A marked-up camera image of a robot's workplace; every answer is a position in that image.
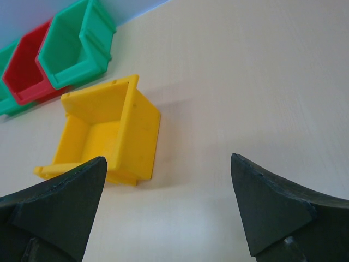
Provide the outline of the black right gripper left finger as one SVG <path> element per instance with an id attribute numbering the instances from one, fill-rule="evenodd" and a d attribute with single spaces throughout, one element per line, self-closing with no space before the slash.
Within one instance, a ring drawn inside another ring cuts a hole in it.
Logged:
<path id="1" fill-rule="evenodd" d="M 1 197 L 1 261 L 82 261 L 106 172 L 96 157 Z"/>

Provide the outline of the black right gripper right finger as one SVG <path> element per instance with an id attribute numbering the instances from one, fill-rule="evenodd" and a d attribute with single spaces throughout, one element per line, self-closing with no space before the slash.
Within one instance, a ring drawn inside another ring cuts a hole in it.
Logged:
<path id="1" fill-rule="evenodd" d="M 348 200 L 301 186 L 236 153 L 231 177 L 257 261 L 348 261 Z"/>

